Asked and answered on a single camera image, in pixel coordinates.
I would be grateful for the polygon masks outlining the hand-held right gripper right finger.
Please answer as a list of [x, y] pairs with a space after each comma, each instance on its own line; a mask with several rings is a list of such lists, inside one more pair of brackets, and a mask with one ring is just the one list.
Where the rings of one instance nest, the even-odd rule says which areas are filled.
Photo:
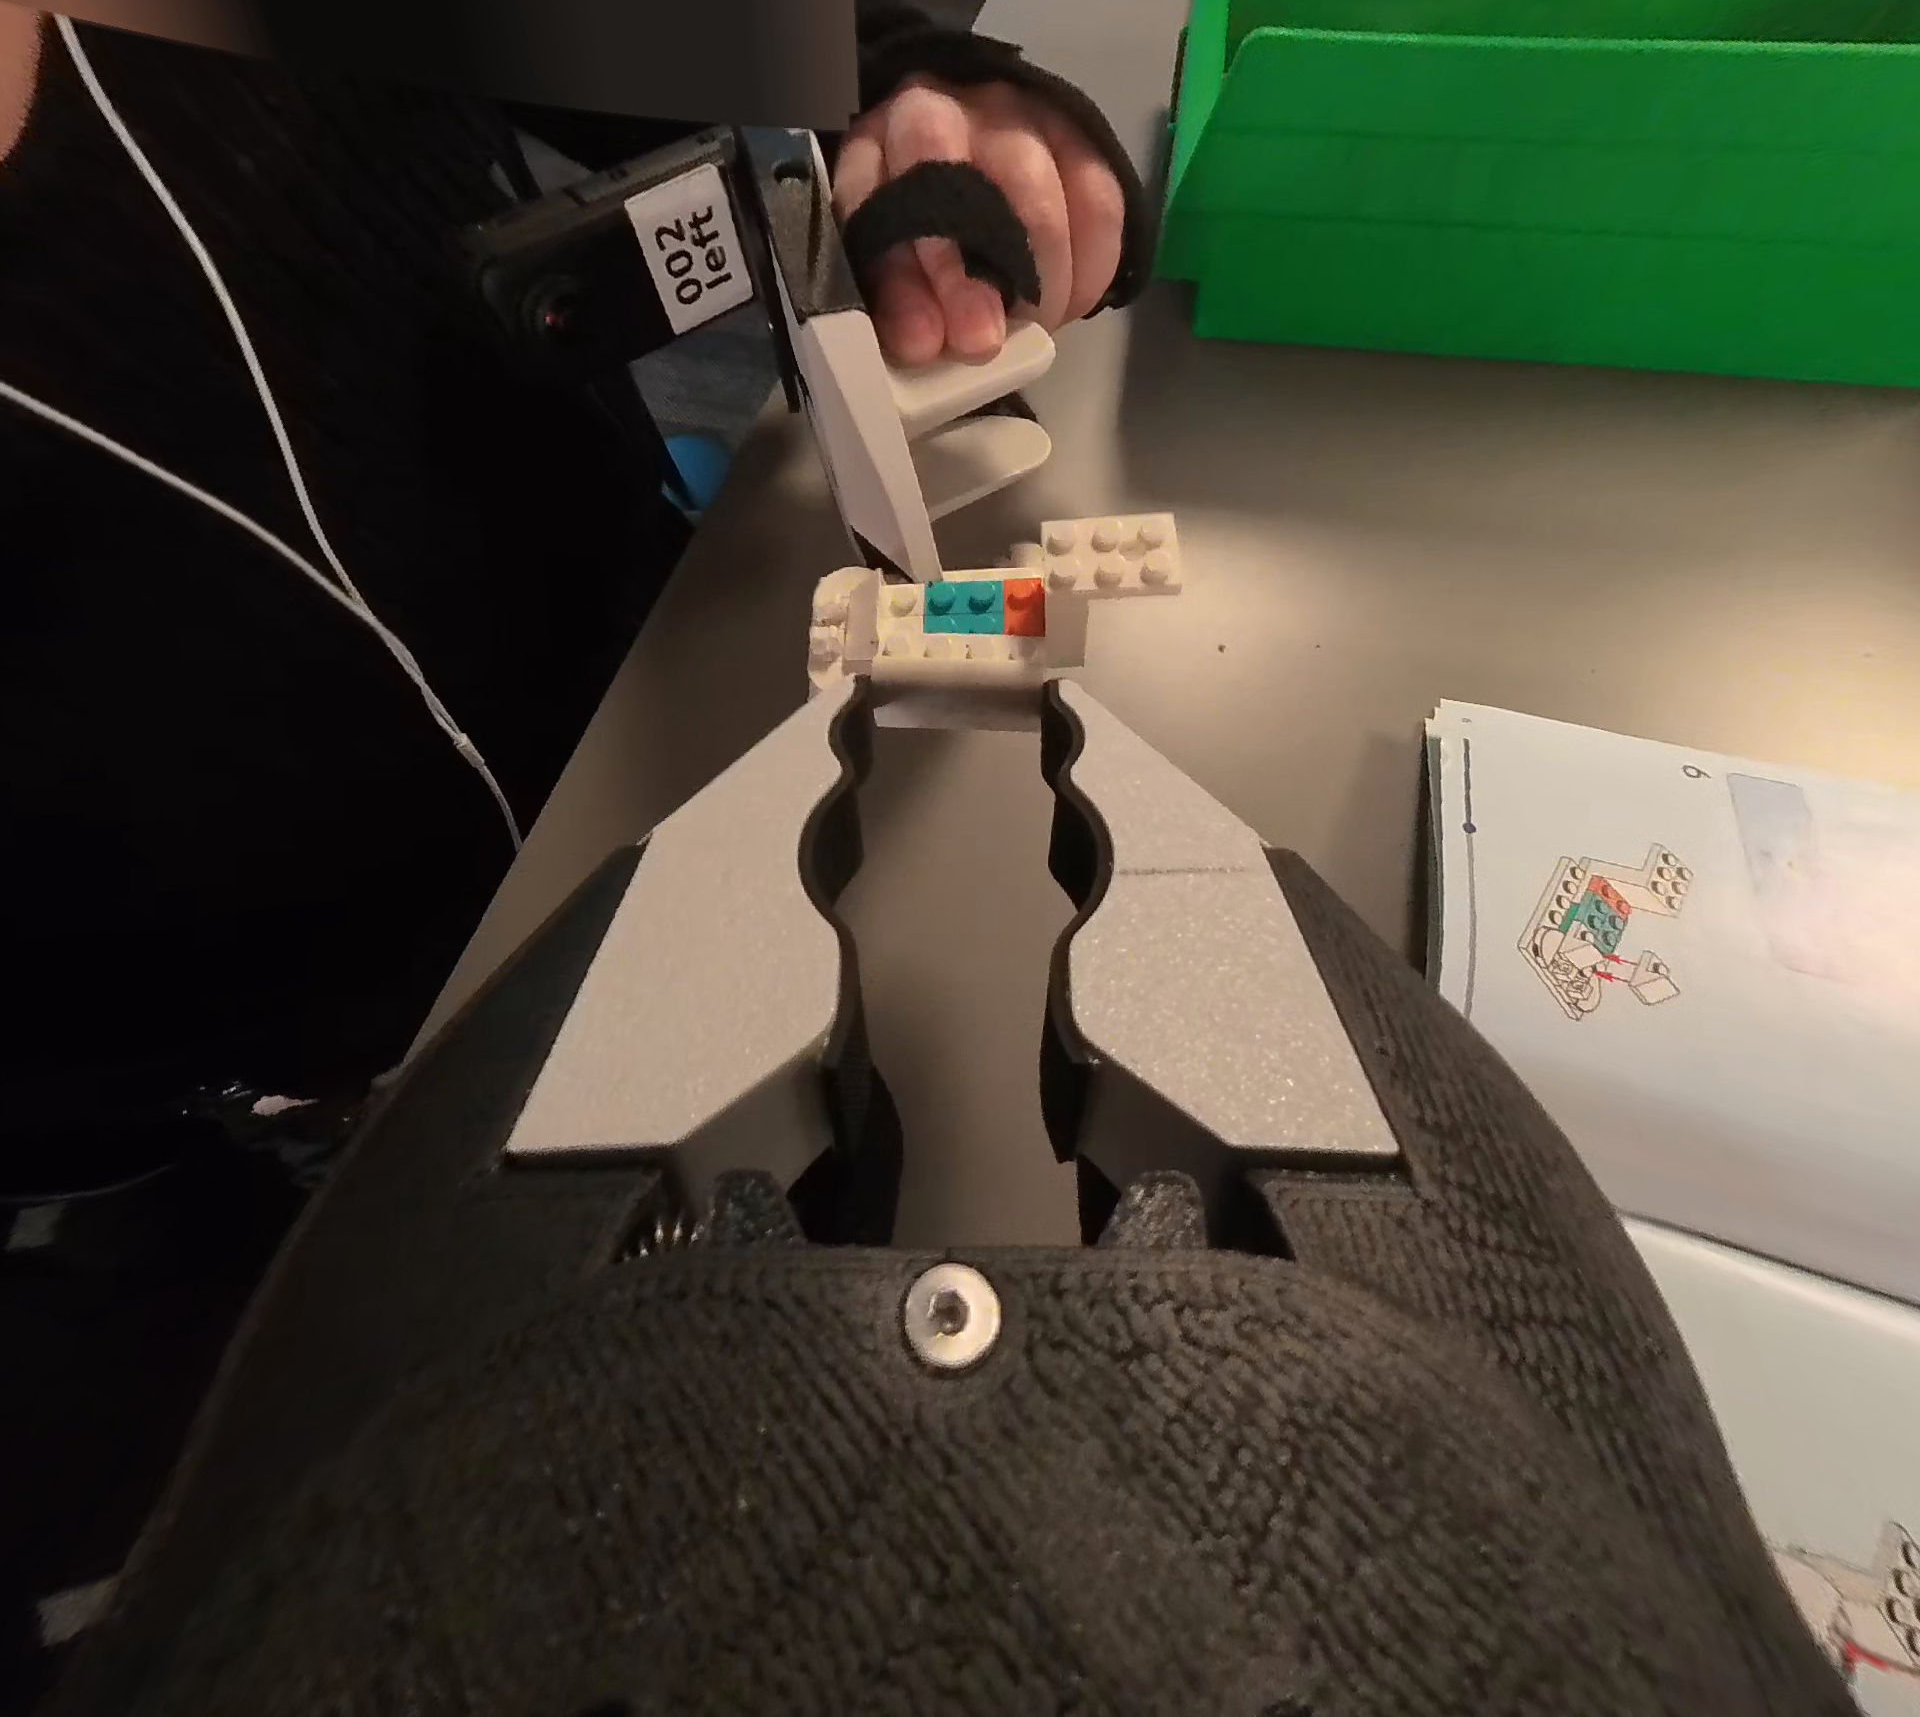
[[1251, 820], [1082, 678], [1038, 685], [1051, 953], [1038, 1127], [1127, 1189], [1184, 1169], [1207, 1213], [1251, 1169], [1397, 1169], [1405, 1140]]

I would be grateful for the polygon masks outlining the person's left hand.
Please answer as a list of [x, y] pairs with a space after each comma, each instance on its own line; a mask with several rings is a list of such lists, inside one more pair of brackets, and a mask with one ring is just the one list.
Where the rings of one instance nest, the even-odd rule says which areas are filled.
[[[911, 70], [837, 152], [837, 210], [847, 217], [881, 186], [923, 165], [988, 168], [1029, 226], [1038, 303], [1018, 316], [1064, 331], [1119, 276], [1127, 190], [1100, 144], [1018, 84], [958, 84]], [[872, 328], [883, 361], [993, 361], [1005, 347], [1005, 303], [981, 283], [958, 240], [904, 240], [872, 265]]]

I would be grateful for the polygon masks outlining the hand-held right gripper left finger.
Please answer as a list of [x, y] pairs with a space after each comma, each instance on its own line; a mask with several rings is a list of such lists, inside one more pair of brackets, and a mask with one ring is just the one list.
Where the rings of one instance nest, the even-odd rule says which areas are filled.
[[872, 685], [827, 678], [639, 847], [639, 875], [506, 1140], [512, 1163], [723, 1169], [899, 1213], [899, 1109], [872, 1063], [857, 947]]

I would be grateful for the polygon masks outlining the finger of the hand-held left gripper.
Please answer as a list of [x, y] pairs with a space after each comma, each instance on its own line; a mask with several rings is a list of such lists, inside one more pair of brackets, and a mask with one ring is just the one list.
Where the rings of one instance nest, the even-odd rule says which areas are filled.
[[934, 523], [923, 505], [923, 479], [904, 457], [872, 310], [799, 316], [791, 361], [847, 554], [899, 585], [945, 585]]

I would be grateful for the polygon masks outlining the white lego brick model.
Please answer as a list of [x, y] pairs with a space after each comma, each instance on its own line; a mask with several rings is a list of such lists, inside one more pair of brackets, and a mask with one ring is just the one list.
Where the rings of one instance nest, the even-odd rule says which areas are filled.
[[899, 585], [837, 565], [804, 597], [804, 693], [862, 678], [883, 712], [934, 715], [945, 703], [1005, 715], [1051, 678], [1090, 666], [1100, 604], [1184, 597], [1175, 510], [1051, 521], [1001, 565]]

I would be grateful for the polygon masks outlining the open instruction booklet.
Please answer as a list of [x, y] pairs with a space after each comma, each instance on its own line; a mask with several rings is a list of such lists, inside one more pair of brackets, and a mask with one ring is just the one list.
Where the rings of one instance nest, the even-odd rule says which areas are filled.
[[1920, 1712], [1920, 804], [1435, 703], [1432, 979], [1599, 1181], [1853, 1712]]

